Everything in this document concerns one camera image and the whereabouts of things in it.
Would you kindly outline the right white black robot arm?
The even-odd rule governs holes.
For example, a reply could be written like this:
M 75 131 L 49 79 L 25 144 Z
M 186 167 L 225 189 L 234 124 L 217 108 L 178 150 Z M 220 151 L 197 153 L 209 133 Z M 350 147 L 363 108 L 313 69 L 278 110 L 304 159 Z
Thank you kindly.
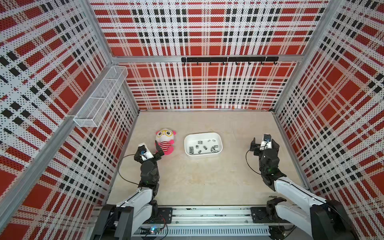
M 271 221 L 285 220 L 314 240 L 357 240 L 344 206 L 336 200 L 326 200 L 295 184 L 279 169 L 280 146 L 271 135 L 264 135 L 260 144 L 252 140 L 249 151 L 259 158 L 257 174 L 272 191 L 281 197 L 269 200 L 267 217 Z

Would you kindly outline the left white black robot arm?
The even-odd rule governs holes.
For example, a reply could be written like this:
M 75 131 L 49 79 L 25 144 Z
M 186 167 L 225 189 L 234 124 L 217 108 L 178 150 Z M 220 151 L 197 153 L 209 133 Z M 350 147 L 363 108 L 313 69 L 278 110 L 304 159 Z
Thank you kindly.
M 157 141 L 156 153 L 152 154 L 146 144 L 140 144 L 134 160 L 141 164 L 141 180 L 134 194 L 127 199 L 101 208 L 91 235 L 92 240 L 100 240 L 109 227 L 117 222 L 114 238 L 130 240 L 140 226 L 157 215 L 155 196 L 159 190 L 160 174 L 157 161 L 165 154 Z

